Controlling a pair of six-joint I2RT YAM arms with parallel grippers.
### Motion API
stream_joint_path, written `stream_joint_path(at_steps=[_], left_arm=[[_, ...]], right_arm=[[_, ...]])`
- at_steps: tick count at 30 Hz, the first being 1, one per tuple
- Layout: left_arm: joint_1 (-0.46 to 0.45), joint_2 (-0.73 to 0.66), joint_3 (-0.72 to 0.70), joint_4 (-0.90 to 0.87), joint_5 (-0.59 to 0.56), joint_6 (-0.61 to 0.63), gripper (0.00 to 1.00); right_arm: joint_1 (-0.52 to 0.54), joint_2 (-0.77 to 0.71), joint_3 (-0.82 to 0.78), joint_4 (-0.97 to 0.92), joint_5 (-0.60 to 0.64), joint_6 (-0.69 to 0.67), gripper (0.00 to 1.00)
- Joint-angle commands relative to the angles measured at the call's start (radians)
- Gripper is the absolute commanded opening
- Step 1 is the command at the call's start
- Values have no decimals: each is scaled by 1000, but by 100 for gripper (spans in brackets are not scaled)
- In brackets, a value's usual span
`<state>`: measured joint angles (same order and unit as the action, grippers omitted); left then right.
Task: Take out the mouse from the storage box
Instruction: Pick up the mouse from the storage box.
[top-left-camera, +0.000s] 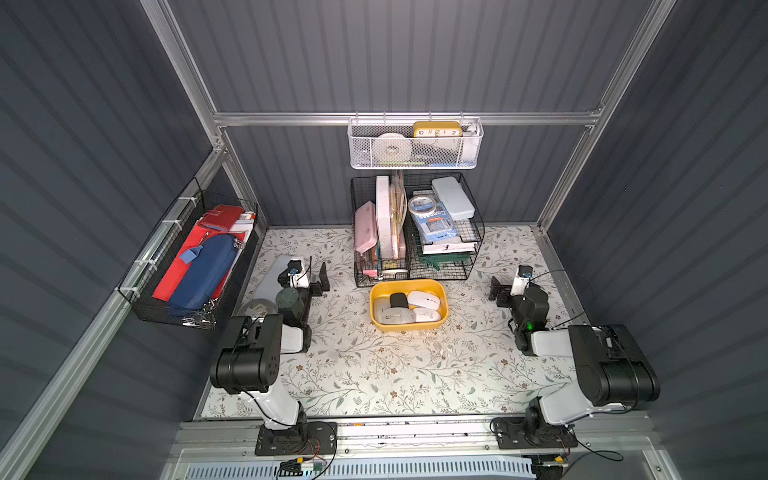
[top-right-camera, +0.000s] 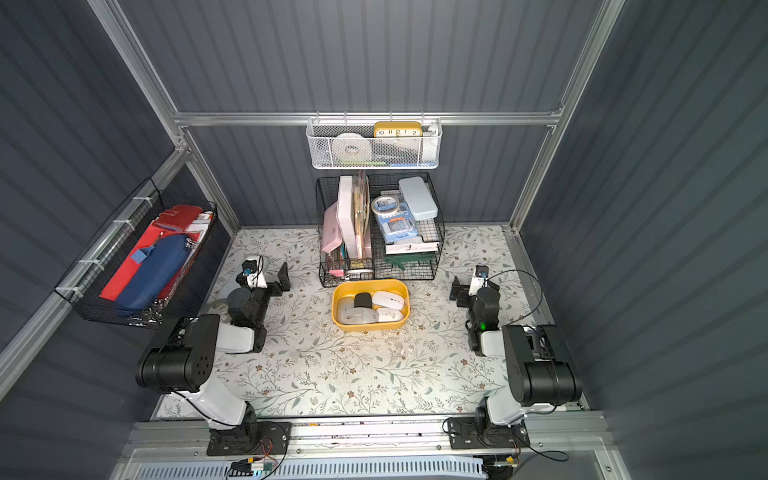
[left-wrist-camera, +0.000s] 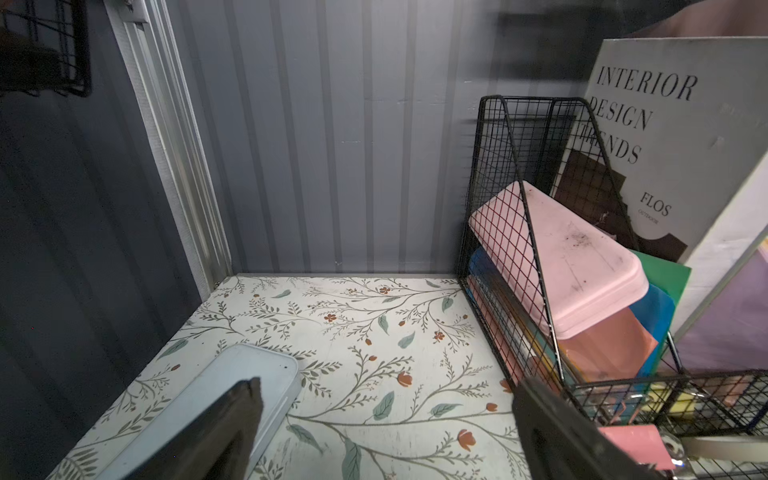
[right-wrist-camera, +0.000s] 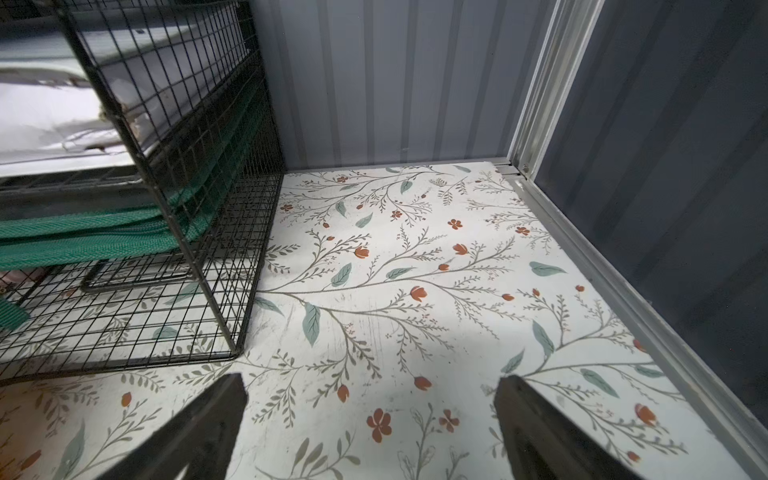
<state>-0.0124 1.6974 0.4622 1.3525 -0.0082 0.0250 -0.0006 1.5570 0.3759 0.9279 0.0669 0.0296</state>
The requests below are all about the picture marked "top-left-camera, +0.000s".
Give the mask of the grey mouse with logo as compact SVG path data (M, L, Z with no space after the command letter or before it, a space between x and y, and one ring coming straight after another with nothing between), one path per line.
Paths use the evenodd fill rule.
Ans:
M375 321L380 325L395 326L415 323L414 314L410 308L384 308L374 313Z

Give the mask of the white mouse with orange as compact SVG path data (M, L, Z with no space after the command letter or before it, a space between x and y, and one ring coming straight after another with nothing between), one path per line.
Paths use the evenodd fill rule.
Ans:
M417 307L412 312L416 323L432 323L442 320L440 312L434 309Z

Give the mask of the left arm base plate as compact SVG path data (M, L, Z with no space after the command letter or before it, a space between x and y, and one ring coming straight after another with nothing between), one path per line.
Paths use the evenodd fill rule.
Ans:
M257 457L326 456L337 451L337 442L338 424L336 422L304 422L285 430L271 430L261 426L254 455Z

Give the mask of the yellow storage box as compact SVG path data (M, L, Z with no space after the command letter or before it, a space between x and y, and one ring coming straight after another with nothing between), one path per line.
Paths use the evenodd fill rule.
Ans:
M383 282L370 293L370 317L383 332L436 329L449 313L445 287L435 280Z

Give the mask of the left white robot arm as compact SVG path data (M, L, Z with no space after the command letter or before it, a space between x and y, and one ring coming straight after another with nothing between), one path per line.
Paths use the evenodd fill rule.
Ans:
M253 298L230 318L210 383L230 395L246 395L264 427L301 436L306 414L279 382L281 357L306 353L312 340L312 300L330 291L327 266L280 255L258 284Z

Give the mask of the black mouse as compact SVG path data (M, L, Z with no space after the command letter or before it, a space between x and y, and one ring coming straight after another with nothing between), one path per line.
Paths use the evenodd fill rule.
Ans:
M389 297L389 302L391 308L409 308L407 295L402 292L392 293Z

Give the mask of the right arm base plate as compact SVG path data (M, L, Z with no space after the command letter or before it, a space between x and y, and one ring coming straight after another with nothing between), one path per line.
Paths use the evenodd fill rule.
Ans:
M534 424L523 417L496 417L489 422L489 429L501 450L568 451L578 446L577 438L565 426Z

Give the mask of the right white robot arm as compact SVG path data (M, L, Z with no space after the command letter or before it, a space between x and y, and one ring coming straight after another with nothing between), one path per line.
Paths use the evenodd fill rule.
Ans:
M508 327L523 355L574 362L574 381L529 403L522 421L527 433L564 429L594 414L625 414L656 401L660 380L628 328L576 325L571 319L549 327L549 295L537 279L531 266L522 265L510 284L493 276L488 294L510 311Z

